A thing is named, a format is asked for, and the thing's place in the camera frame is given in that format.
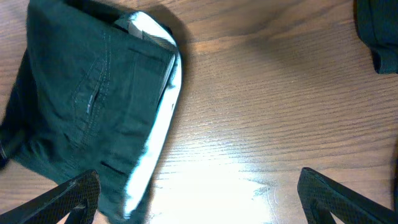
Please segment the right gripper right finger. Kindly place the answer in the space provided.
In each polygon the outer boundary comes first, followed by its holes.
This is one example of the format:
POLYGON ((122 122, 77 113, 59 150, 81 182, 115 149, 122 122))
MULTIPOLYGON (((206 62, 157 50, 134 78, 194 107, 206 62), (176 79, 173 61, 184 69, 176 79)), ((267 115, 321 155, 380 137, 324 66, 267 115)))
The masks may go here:
POLYGON ((397 223, 397 213, 309 168, 301 170, 298 195, 308 223, 397 223))

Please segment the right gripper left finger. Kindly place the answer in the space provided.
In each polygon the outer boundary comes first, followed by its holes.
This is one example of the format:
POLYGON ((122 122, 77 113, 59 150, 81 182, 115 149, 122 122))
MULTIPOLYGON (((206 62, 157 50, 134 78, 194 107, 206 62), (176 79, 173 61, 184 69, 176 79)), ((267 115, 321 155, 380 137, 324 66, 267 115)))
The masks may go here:
POLYGON ((56 188, 1 215, 1 223, 92 223, 101 192, 95 170, 88 170, 56 188))

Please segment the black shorts garment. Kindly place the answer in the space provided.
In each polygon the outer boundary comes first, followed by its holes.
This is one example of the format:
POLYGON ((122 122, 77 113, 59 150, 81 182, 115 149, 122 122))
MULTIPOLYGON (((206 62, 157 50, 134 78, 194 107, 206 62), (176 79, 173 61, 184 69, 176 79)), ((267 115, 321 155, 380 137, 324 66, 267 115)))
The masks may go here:
POLYGON ((1 164, 63 183, 95 170, 98 210, 143 223, 182 85, 172 31, 96 1, 31 1, 27 48, 1 122, 1 164))

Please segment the folded navy blue garment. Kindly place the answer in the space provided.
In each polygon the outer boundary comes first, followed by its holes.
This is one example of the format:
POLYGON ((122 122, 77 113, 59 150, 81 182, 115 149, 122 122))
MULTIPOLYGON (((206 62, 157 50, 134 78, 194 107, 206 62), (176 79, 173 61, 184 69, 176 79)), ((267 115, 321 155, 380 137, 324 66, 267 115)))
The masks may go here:
POLYGON ((397 73, 397 0, 357 0, 359 38, 370 49, 378 74, 397 73))

